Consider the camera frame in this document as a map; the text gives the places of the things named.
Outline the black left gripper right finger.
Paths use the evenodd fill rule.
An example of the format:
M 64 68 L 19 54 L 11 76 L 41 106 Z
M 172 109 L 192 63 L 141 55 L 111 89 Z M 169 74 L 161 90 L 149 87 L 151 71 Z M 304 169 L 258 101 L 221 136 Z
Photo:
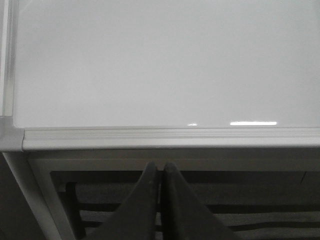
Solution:
M 238 236 L 200 202 L 172 163 L 161 178 L 161 223 L 165 240 L 236 240 Z

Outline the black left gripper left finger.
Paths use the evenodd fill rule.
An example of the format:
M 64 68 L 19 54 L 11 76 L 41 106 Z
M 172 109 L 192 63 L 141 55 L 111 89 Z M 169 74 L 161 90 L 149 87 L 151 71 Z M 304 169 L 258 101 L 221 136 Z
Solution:
M 159 193 L 158 169 L 149 162 L 133 191 L 87 240 L 153 240 Z

